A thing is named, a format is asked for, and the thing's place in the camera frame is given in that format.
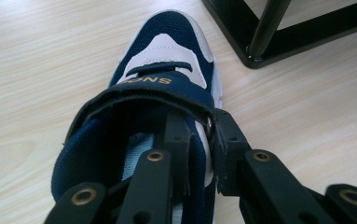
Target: sneaker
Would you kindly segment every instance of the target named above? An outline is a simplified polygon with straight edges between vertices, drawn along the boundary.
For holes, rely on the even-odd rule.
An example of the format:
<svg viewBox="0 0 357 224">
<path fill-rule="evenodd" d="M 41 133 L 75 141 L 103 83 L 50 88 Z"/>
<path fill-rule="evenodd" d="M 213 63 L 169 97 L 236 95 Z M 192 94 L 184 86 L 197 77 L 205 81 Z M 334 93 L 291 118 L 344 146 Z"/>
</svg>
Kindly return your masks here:
<svg viewBox="0 0 357 224">
<path fill-rule="evenodd" d="M 186 181 L 174 197 L 173 223 L 213 223 L 215 181 L 206 130 L 222 106 L 221 95 L 198 24 L 179 11 L 152 16 L 131 41 L 108 89 L 76 115 L 53 171 L 55 201 L 82 182 L 111 188 L 132 176 L 140 155 L 160 144 L 169 113 L 179 111 L 190 148 L 180 167 L 184 174 L 177 174 Z"/>
</svg>

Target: light wood surface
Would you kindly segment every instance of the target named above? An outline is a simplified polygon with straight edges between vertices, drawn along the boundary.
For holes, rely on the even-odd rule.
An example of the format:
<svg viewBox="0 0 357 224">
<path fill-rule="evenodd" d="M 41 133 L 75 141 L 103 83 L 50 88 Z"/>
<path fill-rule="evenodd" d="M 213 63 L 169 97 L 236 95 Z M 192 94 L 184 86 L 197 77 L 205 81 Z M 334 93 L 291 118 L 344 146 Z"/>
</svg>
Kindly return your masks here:
<svg viewBox="0 0 357 224">
<path fill-rule="evenodd" d="M 303 10 L 300 2 L 290 12 Z M 285 26 L 331 7 L 318 2 L 287 15 Z M 320 193 L 335 183 L 357 186 L 357 33 L 250 70 L 199 0 L 1 0 L 0 223 L 45 220 L 53 164 L 74 115 L 106 88 L 141 24 L 167 8 L 190 14 L 204 31 L 224 109 L 252 147 L 275 153 Z M 238 199 L 218 195 L 215 222 L 243 223 Z"/>
</svg>

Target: black plastic bracket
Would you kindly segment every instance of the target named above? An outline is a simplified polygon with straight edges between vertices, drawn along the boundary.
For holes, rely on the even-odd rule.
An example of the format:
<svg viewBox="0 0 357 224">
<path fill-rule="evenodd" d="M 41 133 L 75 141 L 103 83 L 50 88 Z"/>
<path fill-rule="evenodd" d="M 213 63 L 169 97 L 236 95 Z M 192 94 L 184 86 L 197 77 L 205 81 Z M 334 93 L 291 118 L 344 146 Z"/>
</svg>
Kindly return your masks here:
<svg viewBox="0 0 357 224">
<path fill-rule="evenodd" d="M 357 32 L 357 3 L 277 30 L 291 0 L 268 0 L 259 20 L 243 0 L 202 0 L 241 61 L 261 68 Z"/>
<path fill-rule="evenodd" d="M 143 153 L 135 167 L 117 224 L 172 222 L 172 158 L 167 150 Z"/>
</svg>

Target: white sneaker panel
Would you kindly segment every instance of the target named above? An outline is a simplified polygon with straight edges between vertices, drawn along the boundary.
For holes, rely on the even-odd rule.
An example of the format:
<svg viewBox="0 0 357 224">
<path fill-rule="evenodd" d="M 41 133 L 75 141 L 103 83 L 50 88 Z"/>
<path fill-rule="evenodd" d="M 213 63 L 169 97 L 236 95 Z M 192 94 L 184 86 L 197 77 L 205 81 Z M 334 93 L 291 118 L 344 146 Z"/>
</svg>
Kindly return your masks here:
<svg viewBox="0 0 357 224">
<path fill-rule="evenodd" d="M 190 63 L 192 72 L 180 69 L 180 72 L 189 77 L 190 81 L 207 88 L 207 82 L 201 73 L 198 57 L 187 48 L 178 45 L 169 35 L 161 34 L 154 37 L 151 43 L 140 53 L 133 56 L 126 65 L 123 76 L 117 83 L 127 80 L 126 74 L 135 67 L 151 63 L 185 62 Z"/>
</svg>

